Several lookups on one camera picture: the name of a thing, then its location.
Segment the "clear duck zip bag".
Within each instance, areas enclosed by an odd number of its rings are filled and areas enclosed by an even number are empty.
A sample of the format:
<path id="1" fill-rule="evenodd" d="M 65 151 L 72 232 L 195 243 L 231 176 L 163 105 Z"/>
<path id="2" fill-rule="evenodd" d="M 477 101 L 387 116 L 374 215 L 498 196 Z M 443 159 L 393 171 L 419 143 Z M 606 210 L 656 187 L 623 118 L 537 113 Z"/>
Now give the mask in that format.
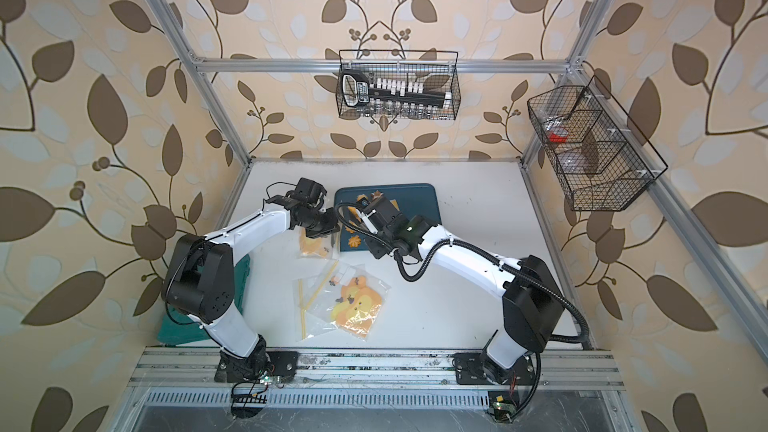
<path id="1" fill-rule="evenodd" d="M 330 259 L 333 257 L 333 236 L 309 238 L 306 232 L 299 233 L 299 256 L 304 258 Z"/>

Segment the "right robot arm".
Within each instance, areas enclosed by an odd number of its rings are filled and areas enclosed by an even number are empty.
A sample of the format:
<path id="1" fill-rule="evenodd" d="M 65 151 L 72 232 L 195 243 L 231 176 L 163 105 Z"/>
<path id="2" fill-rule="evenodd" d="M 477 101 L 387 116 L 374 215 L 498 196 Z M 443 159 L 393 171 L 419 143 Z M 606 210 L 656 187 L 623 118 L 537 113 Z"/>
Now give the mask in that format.
<path id="1" fill-rule="evenodd" d="M 392 257 L 401 277 L 421 279 L 429 266 L 451 271 L 500 302 L 504 329 L 496 331 L 481 353 L 488 376 L 502 382 L 525 355 L 541 353 L 565 310 L 557 282 L 540 258 L 522 260 L 492 254 L 450 233 L 437 222 L 407 218 L 385 196 L 358 199 L 348 208 L 367 229 L 366 244 L 379 259 Z"/>

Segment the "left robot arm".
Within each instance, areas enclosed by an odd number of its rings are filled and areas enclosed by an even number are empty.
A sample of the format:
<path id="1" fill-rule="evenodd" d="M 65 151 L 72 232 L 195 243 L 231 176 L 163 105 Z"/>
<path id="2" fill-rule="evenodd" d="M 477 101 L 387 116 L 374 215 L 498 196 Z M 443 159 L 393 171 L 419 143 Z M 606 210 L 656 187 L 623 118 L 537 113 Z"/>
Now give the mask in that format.
<path id="1" fill-rule="evenodd" d="M 163 302 L 203 328 L 220 346 L 228 371 L 246 380 L 268 369 L 266 341 L 246 323 L 235 305 L 235 265 L 268 239 L 297 227 L 308 238 L 340 230 L 336 213 L 323 204 L 326 189 L 307 178 L 283 195 L 264 201 L 257 212 L 203 236 L 178 239 L 161 289 Z"/>

